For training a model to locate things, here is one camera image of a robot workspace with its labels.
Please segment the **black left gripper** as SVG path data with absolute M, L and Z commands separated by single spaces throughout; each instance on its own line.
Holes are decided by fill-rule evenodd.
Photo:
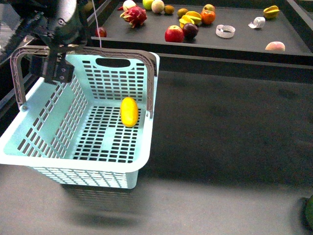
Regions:
M 46 57 L 32 55 L 29 72 L 45 83 L 70 83 L 74 66 L 66 61 L 66 51 L 86 45 L 86 16 L 82 9 L 22 10 L 22 39 L 41 39 L 49 48 Z

